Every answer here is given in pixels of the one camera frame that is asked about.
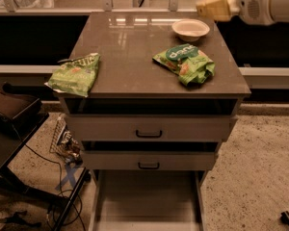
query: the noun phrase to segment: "floor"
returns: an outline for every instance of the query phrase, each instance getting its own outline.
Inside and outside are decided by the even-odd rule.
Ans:
[[[50,117],[29,140],[28,147],[10,163],[10,169],[26,184],[49,192],[59,193],[61,182],[68,194],[82,166],[67,165],[53,153],[58,124],[63,122],[61,109],[49,104],[44,104],[44,109],[50,112]],[[29,148],[59,162],[61,179],[57,164],[45,161]],[[94,230],[197,230],[191,182],[184,175],[151,175],[153,180],[148,184],[145,183],[148,177],[132,174],[128,176],[132,180],[122,178],[119,173],[110,177],[113,180],[105,188],[112,195],[104,199],[103,208],[98,208]],[[127,193],[126,184],[131,182],[129,186],[134,186],[134,191]],[[150,186],[159,191],[152,191]],[[114,187],[119,187],[118,193],[112,192]],[[88,230],[95,190],[93,181],[85,183],[63,231]],[[216,165],[201,186],[201,194],[208,231],[289,230],[280,221],[281,212],[289,212],[289,104],[241,106],[239,120],[222,145]],[[50,230],[47,208],[33,200],[0,192],[0,217],[26,210],[24,219],[41,222],[41,228],[6,224],[2,230]],[[55,217],[49,213],[48,218],[51,225]]]

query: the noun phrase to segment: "white bowl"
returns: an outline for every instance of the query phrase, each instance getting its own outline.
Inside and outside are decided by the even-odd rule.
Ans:
[[[196,19],[181,19],[175,21],[172,24],[172,29],[183,41],[187,42],[197,41],[210,31],[207,24]]]

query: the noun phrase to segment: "drawer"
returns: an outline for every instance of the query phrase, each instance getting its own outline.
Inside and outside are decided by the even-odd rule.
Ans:
[[[81,152],[89,169],[210,170],[218,143],[97,142]]]
[[[66,115],[78,141],[226,141],[236,116]]]

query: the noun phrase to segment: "black bag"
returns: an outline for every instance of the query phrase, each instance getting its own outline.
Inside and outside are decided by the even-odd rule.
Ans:
[[[0,85],[0,128],[9,132],[20,130],[26,121],[41,108],[39,98],[27,94],[11,93],[9,83]]]

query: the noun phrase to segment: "green chip bag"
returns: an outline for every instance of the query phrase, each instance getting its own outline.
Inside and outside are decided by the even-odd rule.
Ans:
[[[153,60],[178,75],[184,86],[203,84],[209,76],[214,76],[214,62],[192,44],[175,46],[155,55]]]
[[[74,60],[61,61],[47,85],[53,90],[88,96],[98,73],[100,55],[91,53]]]

